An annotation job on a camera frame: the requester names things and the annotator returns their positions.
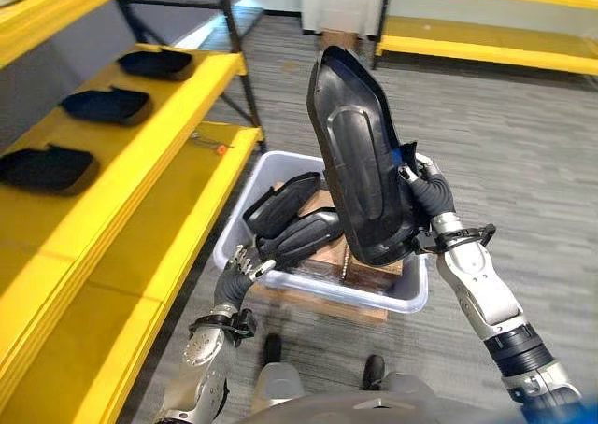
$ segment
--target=white plastic bin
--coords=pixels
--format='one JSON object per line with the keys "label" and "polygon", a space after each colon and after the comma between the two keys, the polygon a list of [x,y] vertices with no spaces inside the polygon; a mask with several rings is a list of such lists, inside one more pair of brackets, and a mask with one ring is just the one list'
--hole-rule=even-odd
{"label": "white plastic bin", "polygon": [[[253,169],[235,210],[216,243],[212,255],[216,265],[223,269],[237,245],[249,245],[253,241],[253,233],[245,224],[242,215],[270,186],[304,172],[322,172],[323,168],[324,162],[321,158],[285,151],[270,151],[264,154]],[[378,307],[402,314],[418,312],[428,300],[425,256],[410,255],[403,260],[402,276],[394,283],[390,296],[278,270],[270,271],[260,277],[258,282],[271,288],[304,290],[340,303]]]}

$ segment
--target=robotic hand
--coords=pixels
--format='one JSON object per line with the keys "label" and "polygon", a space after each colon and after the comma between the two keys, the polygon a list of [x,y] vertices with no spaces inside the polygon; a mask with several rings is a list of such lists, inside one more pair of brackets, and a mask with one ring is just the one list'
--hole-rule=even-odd
{"label": "robotic hand", "polygon": [[240,310],[241,304],[255,280],[275,265],[266,261],[252,268],[246,256],[242,246],[236,248],[214,289],[214,307],[189,327],[191,338],[178,376],[166,387],[162,409],[153,421],[156,424],[210,423],[224,406],[235,347],[256,330],[251,311]]}
{"label": "robotic hand", "polygon": [[579,392],[492,267],[485,246],[495,228],[465,229],[436,164],[424,155],[417,154],[416,159],[420,176],[406,165],[399,168],[399,175],[430,217],[433,231],[427,236],[434,241],[438,272],[501,370],[511,398],[522,403],[530,422],[555,422],[578,412]]}

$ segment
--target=cardboard box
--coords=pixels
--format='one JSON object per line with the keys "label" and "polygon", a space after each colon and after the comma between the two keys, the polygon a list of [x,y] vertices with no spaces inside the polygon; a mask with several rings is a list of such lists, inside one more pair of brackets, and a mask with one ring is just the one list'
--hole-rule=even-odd
{"label": "cardboard box", "polygon": [[324,29],[321,34],[320,48],[326,49],[328,46],[338,46],[343,49],[355,49],[357,45],[357,34],[352,32],[342,32],[340,30]]}

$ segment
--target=black curved panel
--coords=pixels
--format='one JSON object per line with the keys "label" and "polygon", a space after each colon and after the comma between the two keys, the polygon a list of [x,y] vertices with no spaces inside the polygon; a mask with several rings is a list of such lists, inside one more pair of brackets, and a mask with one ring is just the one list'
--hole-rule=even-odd
{"label": "black curved panel", "polygon": [[400,145],[384,92],[350,52],[331,46],[312,70],[307,111],[351,251],[369,265],[402,259],[427,223],[397,174],[401,161],[416,169],[415,143]]}

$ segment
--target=floor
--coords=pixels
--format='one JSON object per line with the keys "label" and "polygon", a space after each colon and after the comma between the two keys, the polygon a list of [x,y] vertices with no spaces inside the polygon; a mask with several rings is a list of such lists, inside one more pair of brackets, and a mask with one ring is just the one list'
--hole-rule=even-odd
{"label": "floor", "polygon": [[[305,106],[316,37],[302,35],[296,18],[264,16],[244,46],[269,147],[318,155]],[[363,44],[363,52],[368,46]],[[385,57],[374,75],[400,138],[417,139],[420,151],[440,164],[464,222],[496,224],[490,250],[497,273],[576,385],[595,394],[597,92],[580,76],[413,55]],[[239,84],[229,92],[241,98]],[[237,120],[221,103],[210,117]],[[186,327],[210,307],[219,273],[209,254],[234,200],[191,271],[120,423],[150,422],[160,407],[164,386],[178,368]],[[431,264],[424,309],[390,315],[378,327],[281,309],[251,293],[244,306],[256,313],[260,329],[237,351],[232,392],[217,422],[236,422],[249,411],[269,332],[282,335],[283,358],[297,367],[309,393],[356,389],[365,358],[376,352],[390,369],[418,375],[441,396],[514,407]]]}

